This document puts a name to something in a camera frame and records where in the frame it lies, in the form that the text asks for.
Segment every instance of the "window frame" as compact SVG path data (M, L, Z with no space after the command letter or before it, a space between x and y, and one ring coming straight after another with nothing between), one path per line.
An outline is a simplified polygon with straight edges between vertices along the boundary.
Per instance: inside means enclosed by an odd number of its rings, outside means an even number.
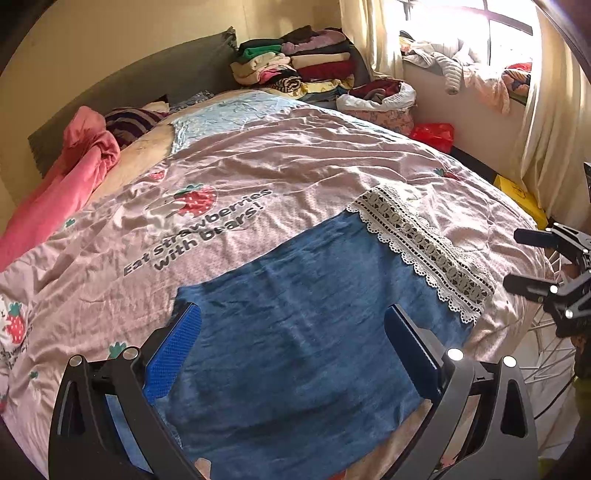
M514 28L516 30L522 31L523 33L527 33L528 35L534 35L534 29L531 25L528 25L520 20L516 20L515 18L507 17L503 14L498 14L496 12L491 12L488 10L488 0L482 0L482 8L476 7L458 7L454 5L430 5L426 4L425 2L421 2L421 0L397 0L398 2L404 4L404 15L406 20L409 21L412 19L412 10L414 5L424 5L425 7L429 8L437 8L437 9L445 9L445 10L452 10L452 11L462 11L468 12L476 15L482 15L486 18L488 23L488 40L486 41L487 52L486 52L486 62L488 65L491 64L491 57L492 57L492 35L491 35L491 22L497 22L507 27Z

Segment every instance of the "red plastic bag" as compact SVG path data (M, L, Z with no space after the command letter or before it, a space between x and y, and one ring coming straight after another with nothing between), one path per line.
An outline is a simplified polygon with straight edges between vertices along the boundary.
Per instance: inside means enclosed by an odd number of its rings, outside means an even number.
M413 128L409 138L423 142L440 152L449 153L453 145L453 125L418 124Z

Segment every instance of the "stack of clothes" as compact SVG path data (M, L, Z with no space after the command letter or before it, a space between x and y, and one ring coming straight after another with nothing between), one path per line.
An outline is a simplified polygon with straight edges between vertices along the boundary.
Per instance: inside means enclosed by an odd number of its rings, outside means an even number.
M242 43L230 67L241 85L336 109L336 99L355 84L352 49L341 31L306 25L281 38Z

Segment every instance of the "pillow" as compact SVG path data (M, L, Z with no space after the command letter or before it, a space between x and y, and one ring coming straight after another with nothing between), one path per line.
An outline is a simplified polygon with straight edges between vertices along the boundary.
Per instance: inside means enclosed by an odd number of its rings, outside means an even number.
M192 97L170 107L170 113L176 113L176 112L182 110L183 108L187 108L188 106L195 105L196 103L204 102L205 100L209 100L210 98L213 98L213 97L214 97L214 94L212 94L211 92L208 92L207 90L202 90L201 92L197 92Z
M148 105L144 105L142 110L149 110L150 112L169 113L170 105L166 102L150 102Z
M105 121L107 130L113 134L123 150L166 117L168 113L151 112L141 108L115 108L105 116Z

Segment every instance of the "striped pillow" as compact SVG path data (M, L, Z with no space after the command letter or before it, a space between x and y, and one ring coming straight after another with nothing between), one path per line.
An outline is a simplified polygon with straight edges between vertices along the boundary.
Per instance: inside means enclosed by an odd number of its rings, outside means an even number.
M151 112L141 108L115 108L105 116L105 120L107 130L113 134L123 150L167 116L167 113Z

